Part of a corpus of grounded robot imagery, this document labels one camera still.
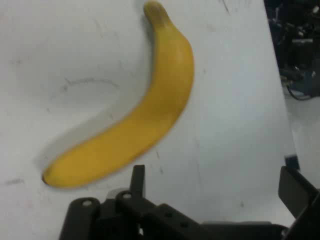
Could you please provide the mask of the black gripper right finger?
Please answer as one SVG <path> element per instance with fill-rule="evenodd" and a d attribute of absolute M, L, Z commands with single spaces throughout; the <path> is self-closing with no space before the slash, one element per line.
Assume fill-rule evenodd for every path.
<path fill-rule="evenodd" d="M 284 240 L 320 238 L 320 191 L 299 171 L 287 166 L 280 170 L 278 196 L 295 218 Z"/>

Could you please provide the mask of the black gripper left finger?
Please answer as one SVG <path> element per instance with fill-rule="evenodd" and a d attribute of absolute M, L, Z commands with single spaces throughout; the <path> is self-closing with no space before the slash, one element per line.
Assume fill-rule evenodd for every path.
<path fill-rule="evenodd" d="M 73 200 L 61 240 L 200 240 L 203 227 L 167 204 L 144 197 L 145 166 L 135 165 L 130 186 L 114 198 Z"/>

